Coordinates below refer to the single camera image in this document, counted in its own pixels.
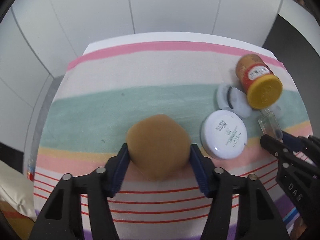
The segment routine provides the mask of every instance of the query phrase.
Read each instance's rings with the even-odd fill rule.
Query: white cushion
[[[33,205],[33,182],[0,161],[0,200],[6,201],[20,214],[36,220]]]

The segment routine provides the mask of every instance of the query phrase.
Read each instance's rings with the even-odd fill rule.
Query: screw
[[[253,173],[249,174],[248,178],[251,179],[251,180],[257,180],[258,179],[257,175],[253,174]]]
[[[104,173],[105,171],[106,171],[105,167],[99,167],[99,168],[96,169],[97,173]]]
[[[63,180],[69,180],[69,179],[71,179],[71,177],[72,177],[72,175],[71,175],[70,173],[66,173],[66,174],[64,174],[64,175],[62,176],[62,179],[63,179]]]
[[[216,167],[216,168],[214,168],[214,172],[218,173],[218,174],[222,174],[222,173],[224,173],[224,169],[221,167]]]

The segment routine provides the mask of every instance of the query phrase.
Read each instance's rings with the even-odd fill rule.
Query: white label
[[[255,66],[248,72],[248,78],[250,80],[255,80],[265,74],[269,74],[270,71],[265,66]]]
[[[219,148],[234,148],[241,138],[238,121],[228,115],[223,115],[215,121],[214,136]]]

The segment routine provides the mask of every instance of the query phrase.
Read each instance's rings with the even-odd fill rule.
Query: table
[[[239,86],[236,62],[252,52],[283,83],[280,127],[295,136],[312,134],[291,76],[266,49],[199,33],[142,33],[91,43],[68,66],[47,117],[36,163],[37,212],[63,174],[79,176],[104,166],[125,142],[126,131],[148,116],[167,114],[201,146],[201,124],[218,110],[218,85]],[[276,159],[260,147],[259,115],[254,111],[243,120],[249,139],[238,158],[212,161],[231,174],[254,172],[289,228],[298,213],[275,182]],[[92,239],[85,196],[81,202],[85,237]],[[190,165],[166,181],[150,182],[131,163],[121,191],[109,204],[121,239],[199,239],[210,200],[200,193]],[[235,196],[228,239],[234,237],[237,209]]]

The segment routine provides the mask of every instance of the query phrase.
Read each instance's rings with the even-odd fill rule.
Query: white wall
[[[281,0],[16,0],[13,12],[54,76],[89,43],[144,32],[184,31],[264,43]]]
[[[320,56],[320,26],[312,14],[294,0],[283,0],[279,15],[295,27]]]
[[[12,11],[0,24],[0,141],[24,151],[38,96],[49,73],[24,40]]]

